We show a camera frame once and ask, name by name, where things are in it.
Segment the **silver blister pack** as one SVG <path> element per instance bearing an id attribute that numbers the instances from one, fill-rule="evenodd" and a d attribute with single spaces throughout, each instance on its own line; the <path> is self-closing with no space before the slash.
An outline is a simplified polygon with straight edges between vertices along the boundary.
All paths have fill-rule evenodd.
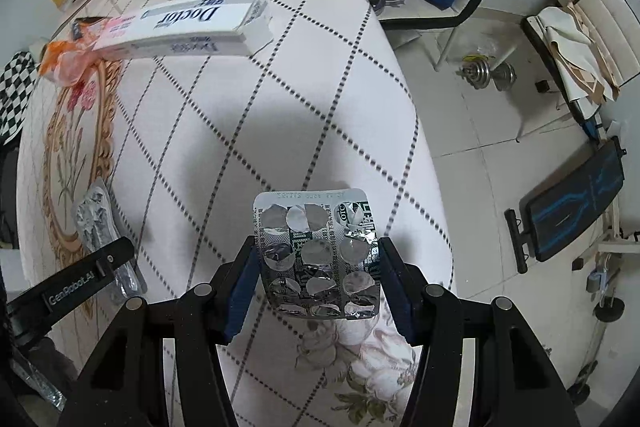
<path id="1" fill-rule="evenodd" d="M 320 320 L 378 315 L 378 233 L 360 188 L 264 192 L 253 213 L 262 286 L 273 309 Z"/>

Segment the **long silver blister strip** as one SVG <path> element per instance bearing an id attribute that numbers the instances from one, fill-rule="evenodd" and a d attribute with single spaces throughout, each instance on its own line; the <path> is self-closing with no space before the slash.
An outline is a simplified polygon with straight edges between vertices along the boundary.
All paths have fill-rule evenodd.
<path id="1" fill-rule="evenodd" d="M 72 215 L 82 246 L 90 254 L 122 237 L 114 219 L 111 195 L 102 178 L 96 178 L 85 195 L 75 202 Z M 145 293 L 132 260 L 115 269 L 110 291 L 115 305 Z"/>

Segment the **orange snack wrapper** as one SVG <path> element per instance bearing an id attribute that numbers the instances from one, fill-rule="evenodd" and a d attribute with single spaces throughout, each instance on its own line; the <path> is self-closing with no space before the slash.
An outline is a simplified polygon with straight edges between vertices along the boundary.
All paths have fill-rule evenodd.
<path id="1" fill-rule="evenodd" d="M 39 65 L 39 75 L 60 87 L 75 86 L 99 57 L 82 41 L 58 40 L 47 44 Z"/>

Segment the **pink white toothpaste box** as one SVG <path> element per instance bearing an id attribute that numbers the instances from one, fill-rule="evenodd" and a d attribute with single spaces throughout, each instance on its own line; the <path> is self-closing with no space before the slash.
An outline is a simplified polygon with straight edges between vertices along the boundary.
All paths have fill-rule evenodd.
<path id="1" fill-rule="evenodd" d="M 252 56 L 272 43 L 267 0 L 174 0 L 97 20 L 72 35 L 109 60 L 154 56 Z"/>

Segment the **floral diamond pattern tablecloth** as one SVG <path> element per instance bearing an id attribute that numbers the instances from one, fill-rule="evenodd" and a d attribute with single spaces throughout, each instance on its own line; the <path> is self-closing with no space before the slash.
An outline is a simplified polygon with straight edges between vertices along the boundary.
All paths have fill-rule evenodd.
<path id="1" fill-rule="evenodd" d="M 169 0 L 86 0 L 117 16 Z M 40 80 L 17 161 L 17 232 L 32 284 L 79 260 L 72 206 L 102 176 L 149 303 L 211 279 L 253 233 L 265 191 L 361 188 L 378 234 L 430 283 L 454 259 L 423 124 L 367 0 L 268 0 L 252 57 L 152 57 L 85 88 Z M 277 313 L 262 285 L 218 357 L 240 426 L 400 426 L 420 350 L 382 299 L 367 321 Z"/>

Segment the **black blue foot pad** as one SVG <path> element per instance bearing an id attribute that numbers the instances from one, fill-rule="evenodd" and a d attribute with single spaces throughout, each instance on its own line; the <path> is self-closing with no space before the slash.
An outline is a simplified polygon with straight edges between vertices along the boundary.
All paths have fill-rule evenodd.
<path id="1" fill-rule="evenodd" d="M 606 141 L 558 183 L 504 212 L 518 273 L 527 260 L 546 262 L 578 239 L 614 202 L 625 181 L 620 140 Z"/>

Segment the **metal dumbbell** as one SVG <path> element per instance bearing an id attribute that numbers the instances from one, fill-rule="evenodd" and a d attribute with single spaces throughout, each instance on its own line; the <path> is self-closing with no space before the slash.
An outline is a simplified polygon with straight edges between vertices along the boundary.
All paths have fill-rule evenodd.
<path id="1" fill-rule="evenodd" d="M 493 83 L 498 91 L 509 91 L 516 81 L 516 72 L 511 64 L 502 62 L 491 66 L 483 55 L 467 57 L 458 74 L 475 90 L 486 89 Z"/>

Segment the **cream cloth on chair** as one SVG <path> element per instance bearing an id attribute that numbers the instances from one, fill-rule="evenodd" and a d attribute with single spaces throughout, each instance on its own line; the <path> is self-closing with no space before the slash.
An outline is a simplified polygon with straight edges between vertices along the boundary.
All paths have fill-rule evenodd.
<path id="1" fill-rule="evenodd" d="M 535 20 L 570 101 L 585 98 L 598 105 L 615 101 L 620 86 L 600 46 L 592 38 L 582 11 L 574 3 L 565 8 L 547 6 Z"/>

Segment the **white padded chair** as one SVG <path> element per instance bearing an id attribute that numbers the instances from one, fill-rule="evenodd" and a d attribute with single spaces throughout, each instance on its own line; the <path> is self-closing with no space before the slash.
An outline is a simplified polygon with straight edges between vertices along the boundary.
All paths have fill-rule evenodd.
<path id="1" fill-rule="evenodd" d="M 601 141 L 600 109 L 639 77 L 639 17 L 627 0 L 565 0 L 521 20 L 546 66 L 553 89 L 587 139 Z"/>

